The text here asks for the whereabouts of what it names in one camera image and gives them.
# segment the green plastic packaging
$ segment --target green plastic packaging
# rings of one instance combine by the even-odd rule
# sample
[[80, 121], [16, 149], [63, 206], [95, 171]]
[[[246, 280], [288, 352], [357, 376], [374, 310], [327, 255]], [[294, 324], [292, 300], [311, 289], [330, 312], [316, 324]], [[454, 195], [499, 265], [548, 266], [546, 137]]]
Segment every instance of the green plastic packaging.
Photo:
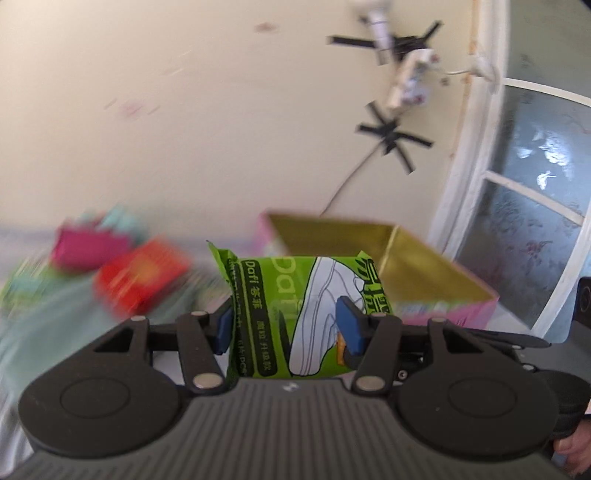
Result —
[[348, 296], [365, 313], [391, 311], [374, 261], [357, 257], [239, 259], [210, 244], [232, 288], [230, 368], [242, 377], [334, 377], [350, 369], [335, 322]]

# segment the beige wall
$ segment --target beige wall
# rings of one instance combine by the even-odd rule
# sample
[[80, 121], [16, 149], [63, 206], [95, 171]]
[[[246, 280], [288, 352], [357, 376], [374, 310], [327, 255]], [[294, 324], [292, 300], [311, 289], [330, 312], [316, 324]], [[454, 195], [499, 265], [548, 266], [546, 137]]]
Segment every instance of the beige wall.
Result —
[[[392, 12], [405, 35], [435, 19], [442, 65], [465, 67], [472, 0]], [[122, 201], [158, 230], [220, 237], [266, 207], [319, 212], [373, 146], [353, 132], [392, 72], [331, 34], [368, 32], [345, 0], [2, 0], [0, 221], [50, 227]], [[429, 83], [403, 126], [436, 146], [408, 146], [411, 176], [377, 157], [334, 213], [426, 235], [465, 88]]]

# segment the glass pane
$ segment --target glass pane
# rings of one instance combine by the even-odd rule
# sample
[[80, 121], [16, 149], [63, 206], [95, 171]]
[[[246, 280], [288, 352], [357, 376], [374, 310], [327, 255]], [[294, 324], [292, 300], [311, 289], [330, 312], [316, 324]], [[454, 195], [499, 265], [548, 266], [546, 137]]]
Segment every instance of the glass pane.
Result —
[[457, 260], [531, 327], [562, 275], [579, 230], [558, 213], [487, 182]]
[[508, 87], [491, 170], [584, 215], [591, 196], [591, 108]]
[[589, 25], [580, 0], [511, 0], [507, 76], [591, 97]]
[[[580, 277], [591, 277], [591, 254], [587, 256], [587, 260], [585, 261], [583, 268], [581, 269]], [[570, 331], [570, 323], [573, 320], [573, 312], [574, 312], [574, 301], [577, 296], [577, 284], [579, 283], [578, 279], [574, 284], [572, 291], [570, 292], [569, 297], [566, 299], [562, 310], [556, 317], [556, 320], [548, 330], [545, 338], [549, 342], [560, 343], [566, 340], [566, 337], [569, 335]]]

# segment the gray cable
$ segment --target gray cable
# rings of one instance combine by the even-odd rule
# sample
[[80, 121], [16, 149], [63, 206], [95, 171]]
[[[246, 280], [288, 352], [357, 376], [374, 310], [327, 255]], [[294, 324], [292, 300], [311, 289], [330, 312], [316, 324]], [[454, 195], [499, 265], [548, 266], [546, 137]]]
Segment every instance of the gray cable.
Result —
[[339, 195], [341, 194], [341, 192], [343, 191], [343, 189], [347, 186], [347, 184], [349, 183], [349, 180], [351, 180], [355, 174], [361, 170], [361, 168], [368, 162], [368, 160], [374, 156], [374, 154], [378, 151], [378, 149], [380, 148], [380, 146], [382, 145], [382, 142], [379, 142], [375, 147], [373, 147], [371, 149], [371, 152], [369, 152], [365, 158], [359, 162], [359, 165], [357, 165], [355, 167], [355, 169], [349, 173], [349, 175], [347, 175], [347, 178], [345, 178], [345, 180], [343, 181], [343, 183], [340, 184], [339, 188], [336, 190], [335, 194], [330, 198], [328, 204], [326, 205], [326, 207], [324, 207], [324, 210], [322, 210], [322, 212], [320, 212], [320, 216], [323, 216], [326, 212], [329, 211], [330, 207], [333, 206], [334, 202], [336, 201], [336, 199], [339, 197]]

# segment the red box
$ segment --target red box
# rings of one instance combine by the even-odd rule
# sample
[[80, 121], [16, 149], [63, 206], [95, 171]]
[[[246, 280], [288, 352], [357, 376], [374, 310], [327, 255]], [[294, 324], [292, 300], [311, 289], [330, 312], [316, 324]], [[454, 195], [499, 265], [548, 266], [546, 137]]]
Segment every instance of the red box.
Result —
[[101, 267], [95, 289], [113, 309], [129, 318], [150, 311], [182, 282], [191, 259], [160, 239]]

